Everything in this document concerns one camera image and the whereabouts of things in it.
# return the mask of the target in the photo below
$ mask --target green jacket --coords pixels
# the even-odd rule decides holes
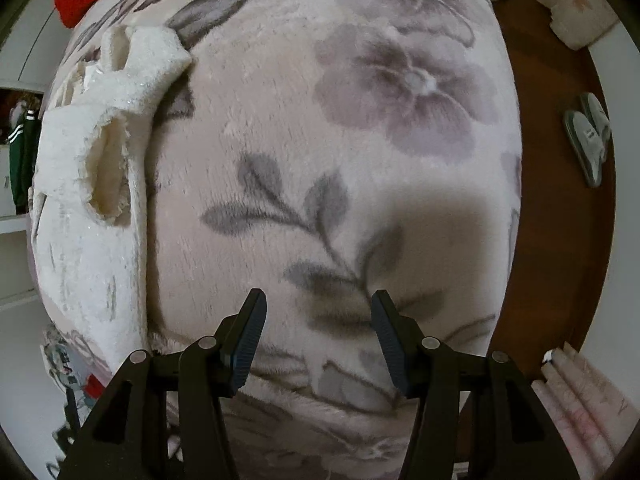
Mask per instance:
[[[36,166],[40,126],[35,110],[27,110],[9,135],[9,176],[18,213],[26,212],[29,188]]]

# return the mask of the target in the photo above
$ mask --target cabinet door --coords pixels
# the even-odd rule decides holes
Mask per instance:
[[[12,215],[15,215],[15,206],[9,181],[9,147],[0,146],[0,218]]]

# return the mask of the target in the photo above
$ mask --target white fuzzy garment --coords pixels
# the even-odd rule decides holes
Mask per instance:
[[[146,339],[144,157],[162,96],[190,65],[165,27],[111,27],[42,123],[31,240],[43,300],[117,370]]]

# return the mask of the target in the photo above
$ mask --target slipper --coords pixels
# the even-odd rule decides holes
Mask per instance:
[[[564,129],[578,156],[587,183],[590,187],[598,187],[602,181],[602,139],[587,117],[574,110],[564,113]]]
[[[582,105],[582,112],[587,117],[589,122],[595,126],[602,143],[604,145],[604,152],[602,153],[602,161],[607,160],[607,145],[611,138],[611,124],[609,118],[598,101],[598,98],[591,92],[585,92],[580,94],[580,104]]]

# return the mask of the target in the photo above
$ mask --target blanket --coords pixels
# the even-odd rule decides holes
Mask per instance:
[[[263,288],[251,374],[223,407],[241,477],[397,477],[415,404],[370,295],[483,354],[513,257],[520,127],[489,1],[100,0],[54,90],[114,23],[172,28],[194,59],[146,151],[149,346],[184,348]],[[126,357],[47,309],[89,359]]]

